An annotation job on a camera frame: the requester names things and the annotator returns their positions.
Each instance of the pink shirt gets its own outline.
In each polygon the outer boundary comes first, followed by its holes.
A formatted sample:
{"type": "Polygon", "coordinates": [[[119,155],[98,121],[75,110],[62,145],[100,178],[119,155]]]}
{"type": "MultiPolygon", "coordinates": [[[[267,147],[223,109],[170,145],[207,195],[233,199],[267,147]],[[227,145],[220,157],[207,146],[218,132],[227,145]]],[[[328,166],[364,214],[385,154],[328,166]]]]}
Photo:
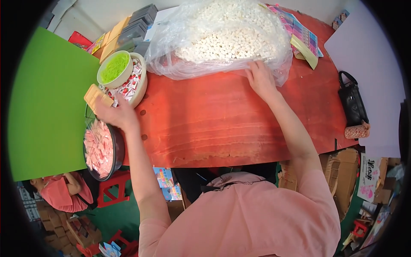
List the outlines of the pink shirt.
{"type": "MultiPolygon", "coordinates": [[[[77,172],[72,172],[72,175],[80,183],[81,191],[79,195],[89,204],[92,204],[93,196],[91,195],[90,188],[88,188],[87,184],[84,182],[84,179],[77,172]]],[[[80,198],[76,195],[70,196],[66,186],[68,181],[66,180],[67,179],[63,175],[45,177],[44,182],[48,183],[40,191],[41,196],[54,209],[59,211],[75,213],[87,209],[88,205],[80,200],[80,198]]]]}
{"type": "Polygon", "coordinates": [[[299,192],[245,172],[223,179],[211,183],[258,182],[202,194],[169,227],[158,219],[143,220],[139,257],[333,256],[341,230],[322,171],[306,172],[299,192]]]}

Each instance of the green shredded paper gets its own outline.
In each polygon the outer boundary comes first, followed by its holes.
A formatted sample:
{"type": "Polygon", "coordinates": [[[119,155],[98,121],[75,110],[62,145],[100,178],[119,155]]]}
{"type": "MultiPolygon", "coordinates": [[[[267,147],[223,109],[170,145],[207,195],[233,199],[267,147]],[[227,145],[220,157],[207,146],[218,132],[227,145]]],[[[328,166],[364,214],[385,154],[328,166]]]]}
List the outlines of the green shredded paper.
{"type": "Polygon", "coordinates": [[[126,53],[120,53],[113,57],[104,70],[101,72],[101,81],[103,84],[115,80],[129,64],[130,57],[126,53]]]}

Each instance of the white candy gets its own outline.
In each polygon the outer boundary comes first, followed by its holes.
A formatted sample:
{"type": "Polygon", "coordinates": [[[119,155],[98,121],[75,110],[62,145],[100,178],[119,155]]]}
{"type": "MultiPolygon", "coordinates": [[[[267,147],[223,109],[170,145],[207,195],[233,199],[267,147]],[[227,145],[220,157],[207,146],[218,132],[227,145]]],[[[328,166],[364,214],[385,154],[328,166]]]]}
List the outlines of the white candy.
{"type": "Polygon", "coordinates": [[[258,4],[250,4],[249,0],[214,0],[194,15],[191,24],[192,44],[177,48],[175,54],[195,63],[258,57],[273,59],[277,57],[276,47],[289,46],[280,19],[267,13],[258,4]],[[204,21],[223,21],[227,26],[216,31],[206,31],[201,26],[204,21]],[[233,24],[236,23],[230,21],[251,25],[235,28],[233,24]],[[277,46],[277,43],[274,46],[271,40],[280,41],[280,45],[277,46]]]}

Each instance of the strawberry candy wrapper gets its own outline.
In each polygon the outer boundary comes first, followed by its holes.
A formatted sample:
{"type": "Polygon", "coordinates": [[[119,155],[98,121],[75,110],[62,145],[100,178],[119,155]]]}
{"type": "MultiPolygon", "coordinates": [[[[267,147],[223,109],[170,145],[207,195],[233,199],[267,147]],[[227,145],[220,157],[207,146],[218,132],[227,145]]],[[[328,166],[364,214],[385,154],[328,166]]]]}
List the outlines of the strawberry candy wrapper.
{"type": "Polygon", "coordinates": [[[86,164],[90,170],[97,171],[100,178],[107,177],[114,158],[110,130],[104,122],[98,119],[87,127],[84,135],[86,164]]]}
{"type": "Polygon", "coordinates": [[[103,85],[99,85],[99,88],[103,90],[103,92],[108,95],[111,99],[114,100],[112,107],[118,107],[118,100],[114,99],[114,94],[116,92],[120,93],[126,101],[130,101],[133,95],[136,93],[137,85],[140,82],[141,78],[141,62],[139,59],[133,59],[133,71],[130,77],[127,79],[125,83],[123,83],[118,88],[109,89],[104,87],[103,85]]]}

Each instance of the red wooden table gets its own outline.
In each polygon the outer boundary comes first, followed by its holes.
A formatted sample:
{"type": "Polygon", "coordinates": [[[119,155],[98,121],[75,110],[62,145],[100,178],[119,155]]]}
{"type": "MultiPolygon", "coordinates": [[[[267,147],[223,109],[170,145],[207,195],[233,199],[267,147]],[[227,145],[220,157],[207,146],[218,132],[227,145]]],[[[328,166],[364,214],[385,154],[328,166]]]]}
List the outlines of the red wooden table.
{"type": "MultiPolygon", "coordinates": [[[[293,58],[289,78],[278,90],[318,153],[355,145],[344,137],[338,71],[324,49],[334,30],[308,15],[289,12],[317,35],[324,57],[315,70],[305,60],[293,58]]],[[[144,146],[156,167],[222,167],[290,158],[268,105],[240,75],[218,73],[174,81],[148,73],[145,99],[135,110],[144,146]]],[[[127,151],[125,156],[123,164],[129,165],[127,151]]]]}

